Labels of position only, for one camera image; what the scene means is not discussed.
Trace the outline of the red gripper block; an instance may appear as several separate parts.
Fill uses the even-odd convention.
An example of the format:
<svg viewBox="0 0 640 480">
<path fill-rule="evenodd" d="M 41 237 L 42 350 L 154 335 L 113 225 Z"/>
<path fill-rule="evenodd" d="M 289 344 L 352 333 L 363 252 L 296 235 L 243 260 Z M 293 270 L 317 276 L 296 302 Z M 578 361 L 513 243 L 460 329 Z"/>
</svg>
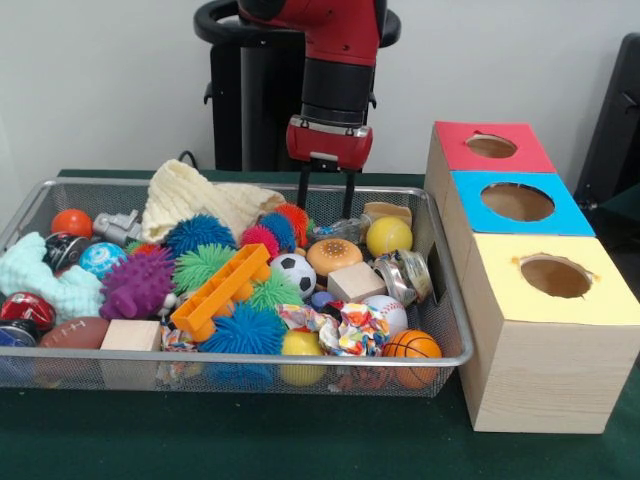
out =
<svg viewBox="0 0 640 480">
<path fill-rule="evenodd" d="M 352 215 L 357 170 L 366 163 L 373 144 L 373 129 L 332 126 L 293 115 L 286 130 L 286 145 L 292 159 L 304 161 L 301 166 L 296 204 L 306 209 L 312 159 L 333 161 L 346 174 L 342 218 Z"/>
</svg>

